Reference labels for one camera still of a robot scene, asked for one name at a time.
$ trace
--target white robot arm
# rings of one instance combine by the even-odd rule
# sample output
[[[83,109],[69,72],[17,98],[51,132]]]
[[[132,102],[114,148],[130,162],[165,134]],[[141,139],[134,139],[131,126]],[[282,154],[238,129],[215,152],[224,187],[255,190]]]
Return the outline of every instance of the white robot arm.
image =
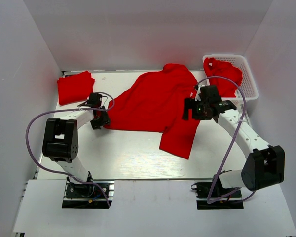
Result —
[[[91,93],[89,99],[80,107],[103,109],[101,102],[101,94]],[[77,156],[78,129],[88,122],[91,122],[93,129],[100,129],[101,126],[109,124],[110,120],[107,112],[94,110],[79,110],[61,118],[49,118],[46,122],[42,147],[44,156],[58,163],[65,172],[84,182],[92,179],[92,176]],[[70,182],[79,184],[73,178],[70,178]]]
[[[214,119],[233,136],[240,119],[234,104],[222,101],[215,85],[201,87],[198,96],[199,99],[185,99],[182,119],[188,120],[189,110],[192,110],[192,119]],[[251,191],[256,191],[283,182],[285,153],[280,146],[271,146],[246,122],[242,122],[235,142],[247,160],[242,170],[223,172],[219,175],[222,188],[247,187]]]

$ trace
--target laundry basket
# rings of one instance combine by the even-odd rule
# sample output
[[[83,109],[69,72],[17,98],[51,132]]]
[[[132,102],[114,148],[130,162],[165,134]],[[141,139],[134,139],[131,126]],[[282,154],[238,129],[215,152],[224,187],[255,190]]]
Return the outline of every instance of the laundry basket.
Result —
[[[206,58],[215,58],[219,61],[226,61],[239,68],[242,71],[242,82],[240,88],[245,95],[246,101],[255,100],[258,98],[259,94],[257,86],[245,57],[233,54],[210,54],[203,57],[203,63]],[[236,90],[235,95],[236,97],[225,97],[222,98],[222,100],[230,100],[235,104],[243,104],[239,90]]]

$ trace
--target white backdrop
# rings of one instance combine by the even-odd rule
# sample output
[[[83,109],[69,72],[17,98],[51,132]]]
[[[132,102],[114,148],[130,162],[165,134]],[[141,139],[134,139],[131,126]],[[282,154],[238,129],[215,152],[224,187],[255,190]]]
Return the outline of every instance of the white backdrop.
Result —
[[[272,0],[24,2],[61,70],[115,70],[243,55]]]
[[[296,0],[272,3],[246,57],[259,87],[249,116],[257,133],[285,150],[281,187],[296,227]]]
[[[59,74],[23,1],[0,1],[0,237],[11,236],[25,182],[35,172],[26,126],[53,107]],[[33,126],[33,146],[41,144],[43,128],[43,120]]]

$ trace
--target shirt sleeve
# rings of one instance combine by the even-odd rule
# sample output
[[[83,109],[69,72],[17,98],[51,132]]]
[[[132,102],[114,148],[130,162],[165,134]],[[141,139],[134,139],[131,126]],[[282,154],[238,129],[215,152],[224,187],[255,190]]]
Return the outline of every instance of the shirt sleeve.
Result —
[[[166,128],[162,134],[159,149],[175,156],[189,159],[196,130],[200,121],[192,119],[191,111],[189,111],[189,120],[183,120],[183,107],[182,99],[182,103],[179,103],[174,123]]]

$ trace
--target red cloth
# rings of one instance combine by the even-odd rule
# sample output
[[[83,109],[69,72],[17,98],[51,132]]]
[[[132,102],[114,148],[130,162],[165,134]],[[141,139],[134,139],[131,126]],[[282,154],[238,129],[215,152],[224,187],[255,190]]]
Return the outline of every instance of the red cloth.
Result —
[[[231,79],[238,86],[242,82],[242,72],[229,62],[218,61],[215,58],[206,58],[204,60],[204,70],[206,76],[221,76]],[[220,78],[209,79],[210,85],[216,85],[221,97],[236,97],[236,87],[227,80]]]
[[[183,65],[167,64],[160,72],[140,75],[115,99],[105,128],[162,132],[160,149],[188,159],[199,121],[182,120],[184,99],[193,95],[197,81]]]
[[[86,100],[93,92],[94,79],[85,71],[67,78],[59,78],[58,99],[60,105]]]

